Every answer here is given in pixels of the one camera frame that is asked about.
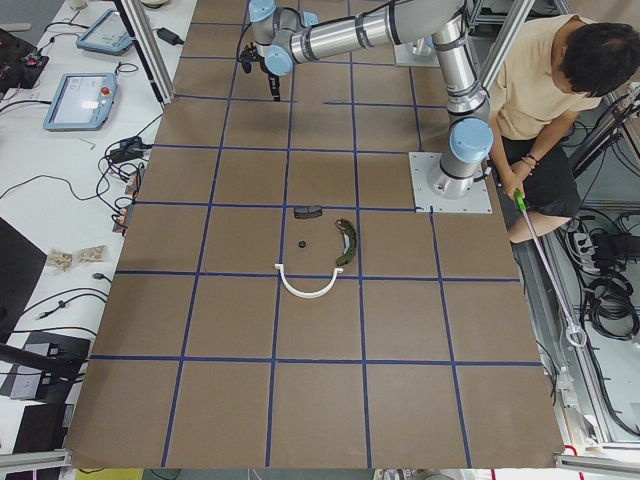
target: blue joint cap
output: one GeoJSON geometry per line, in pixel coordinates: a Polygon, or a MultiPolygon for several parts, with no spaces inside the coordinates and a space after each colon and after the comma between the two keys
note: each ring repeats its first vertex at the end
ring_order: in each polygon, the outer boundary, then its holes
{"type": "Polygon", "coordinates": [[[465,118],[456,123],[449,136],[449,146],[458,160],[476,163],[484,160],[493,144],[491,127],[478,118],[465,118]]]}
{"type": "Polygon", "coordinates": [[[305,27],[311,27],[319,23],[318,16],[313,12],[302,12],[305,27]]]}
{"type": "Polygon", "coordinates": [[[264,64],[271,73],[278,77],[284,77],[293,69],[293,60],[280,45],[269,45],[264,57],[264,64]]]}
{"type": "Polygon", "coordinates": [[[249,3],[249,19],[252,22],[261,22],[275,11],[275,0],[251,0],[249,3]]]}

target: tablet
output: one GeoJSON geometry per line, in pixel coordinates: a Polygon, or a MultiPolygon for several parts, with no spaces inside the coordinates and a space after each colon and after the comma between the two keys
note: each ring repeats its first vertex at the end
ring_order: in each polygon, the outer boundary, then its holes
{"type": "Polygon", "coordinates": [[[83,50],[122,55],[132,44],[117,10],[107,10],[76,40],[83,50]]]}
{"type": "Polygon", "coordinates": [[[99,130],[107,121],[118,84],[113,73],[62,76],[44,120],[51,131],[99,130]]]}

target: power adapter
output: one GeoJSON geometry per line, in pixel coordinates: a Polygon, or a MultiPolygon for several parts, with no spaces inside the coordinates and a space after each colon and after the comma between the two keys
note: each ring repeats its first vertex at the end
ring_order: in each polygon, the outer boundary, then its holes
{"type": "Polygon", "coordinates": [[[156,30],[158,37],[167,42],[170,45],[182,45],[184,44],[184,40],[182,40],[177,34],[173,33],[171,30],[167,28],[159,28],[156,30]]]}

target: white mounting plate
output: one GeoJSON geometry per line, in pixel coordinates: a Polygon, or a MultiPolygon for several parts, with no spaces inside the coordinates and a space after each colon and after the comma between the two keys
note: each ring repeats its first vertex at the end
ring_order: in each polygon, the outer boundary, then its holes
{"type": "MultiPolygon", "coordinates": [[[[413,185],[413,200],[416,213],[429,213],[433,208],[435,213],[492,213],[491,201],[484,180],[474,182],[471,190],[462,198],[455,200],[444,198],[435,193],[427,184],[427,174],[432,166],[440,161],[442,153],[410,152],[411,184],[413,185]]],[[[475,177],[482,175],[478,166],[475,177]]]]}
{"type": "Polygon", "coordinates": [[[434,55],[414,55],[412,45],[410,43],[403,43],[402,45],[395,45],[393,50],[396,55],[396,65],[403,67],[436,67],[440,68],[438,63],[438,57],[434,55]]]}

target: black shorts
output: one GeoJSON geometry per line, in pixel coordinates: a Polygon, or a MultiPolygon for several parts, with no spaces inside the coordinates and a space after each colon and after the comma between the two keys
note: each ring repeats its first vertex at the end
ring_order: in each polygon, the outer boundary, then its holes
{"type": "MultiPolygon", "coordinates": [[[[531,151],[535,138],[510,140],[502,137],[502,142],[511,165],[531,151]]],[[[580,195],[567,155],[556,145],[539,160],[533,175],[523,182],[527,205],[543,215],[573,218],[580,208],[580,195]]]]}

